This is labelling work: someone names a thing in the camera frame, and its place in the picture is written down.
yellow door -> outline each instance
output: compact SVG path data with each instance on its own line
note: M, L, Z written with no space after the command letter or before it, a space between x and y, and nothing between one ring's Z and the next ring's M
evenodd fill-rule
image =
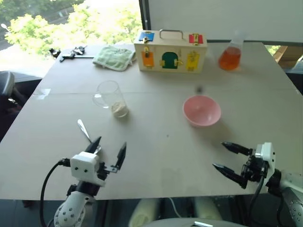
M187 55L186 69L188 71L194 71L197 69L199 63L199 57L200 55L195 51L192 51Z

green door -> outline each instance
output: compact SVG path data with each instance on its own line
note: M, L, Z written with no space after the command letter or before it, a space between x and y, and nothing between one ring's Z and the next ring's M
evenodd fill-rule
M176 69L178 68L178 56L174 52L166 52L162 55L162 68L164 69Z

floor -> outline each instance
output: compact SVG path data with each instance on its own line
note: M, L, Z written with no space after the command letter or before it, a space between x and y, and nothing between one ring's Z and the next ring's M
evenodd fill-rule
M243 196L247 209L250 196ZM94 218L91 221L91 227L127 227L129 218L139 200L113 200L98 201L94 208ZM189 217L191 198L174 198L176 208L181 216ZM241 223L239 209L235 204L233 196L213 197L223 220ZM46 223L53 218L53 214L62 201L45 202L45 221ZM277 225L276 209L279 199L269 195L259 196L253 211L254 218L260 222ZM175 218L176 215L168 199L163 199L161 206L160 219ZM287 226L294 226L289 212L284 207L281 215L282 222ZM30 208L24 208L22 201L0 200L0 226L1 227L39 227L39 202L35 201Z

green towel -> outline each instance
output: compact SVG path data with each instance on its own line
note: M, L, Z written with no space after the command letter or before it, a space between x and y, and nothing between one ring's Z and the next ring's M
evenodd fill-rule
M133 64L135 59L135 51L105 46L101 49L100 53L94 57L93 63L111 70L124 71L128 65Z

white wall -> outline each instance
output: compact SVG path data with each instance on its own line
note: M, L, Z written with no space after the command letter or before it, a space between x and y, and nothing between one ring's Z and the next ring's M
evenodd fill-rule
M151 29L205 33L231 39L303 43L303 0L149 0Z

